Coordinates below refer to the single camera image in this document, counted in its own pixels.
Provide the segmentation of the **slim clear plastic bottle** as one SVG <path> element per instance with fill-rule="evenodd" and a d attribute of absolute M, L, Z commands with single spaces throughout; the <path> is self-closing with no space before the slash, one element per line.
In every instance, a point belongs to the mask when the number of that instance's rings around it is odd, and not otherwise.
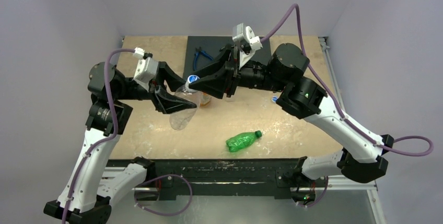
<path fill-rule="evenodd" d="M 186 99 L 190 102 L 196 104 L 196 108 L 185 109 L 170 115 L 169 123 L 172 129 L 180 131 L 187 127 L 192 117 L 195 116 L 197 110 L 200 107 L 201 102 L 201 92 L 196 90 L 189 90 L 186 85 L 181 86 L 176 92 L 175 95 L 179 98 Z"/>

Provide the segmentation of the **orange label plastic bottle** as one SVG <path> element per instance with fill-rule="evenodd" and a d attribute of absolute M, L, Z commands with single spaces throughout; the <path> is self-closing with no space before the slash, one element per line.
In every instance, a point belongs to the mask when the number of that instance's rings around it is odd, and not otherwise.
<path fill-rule="evenodd" d="M 206 94 L 206 93 L 201 93 L 201 98 L 200 98 L 200 107 L 204 107 L 206 105 L 208 105 L 211 101 L 211 96 Z"/>

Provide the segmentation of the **large clear plastic bottle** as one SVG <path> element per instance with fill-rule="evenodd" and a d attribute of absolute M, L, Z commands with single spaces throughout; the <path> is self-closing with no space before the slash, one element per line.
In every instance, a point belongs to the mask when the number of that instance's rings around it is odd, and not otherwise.
<path fill-rule="evenodd" d="M 234 102 L 235 97 L 234 96 L 230 96 L 229 97 L 229 96 L 225 95 L 223 100 L 226 101 L 226 102 Z"/>

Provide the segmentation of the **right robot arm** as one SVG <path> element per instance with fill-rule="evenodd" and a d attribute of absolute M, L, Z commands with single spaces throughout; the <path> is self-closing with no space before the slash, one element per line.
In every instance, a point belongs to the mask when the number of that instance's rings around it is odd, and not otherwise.
<path fill-rule="evenodd" d="M 232 96 L 238 87 L 279 92 L 276 103 L 283 111 L 304 120 L 332 137 L 342 150 L 321 157 L 303 157 L 293 172 L 301 186 L 326 175 L 342 174 L 368 183 L 384 176 L 390 135 L 378 135 L 359 126 L 347 114 L 339 114 L 333 98 L 314 80 L 305 77 L 309 59 L 292 44 L 279 45 L 266 65 L 248 61 L 240 66 L 240 50 L 227 45 L 206 67 L 197 70 L 190 87 L 214 98 Z"/>

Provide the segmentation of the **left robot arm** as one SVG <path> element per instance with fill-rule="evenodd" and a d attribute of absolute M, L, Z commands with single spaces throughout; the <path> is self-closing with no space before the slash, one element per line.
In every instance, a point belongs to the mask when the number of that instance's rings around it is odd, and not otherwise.
<path fill-rule="evenodd" d="M 89 73 L 92 105 L 80 154 L 62 193 L 47 202 L 43 212 L 63 223 L 106 223 L 112 208 L 132 188 L 162 185 L 165 176 L 158 174 L 153 161 L 142 157 L 131 159 L 109 182 L 101 180 L 133 111 L 125 100 L 149 100 L 163 114 L 191 109 L 194 103 L 173 94 L 183 84 L 165 62 L 140 60 L 132 77 L 106 62 L 95 65 Z"/>

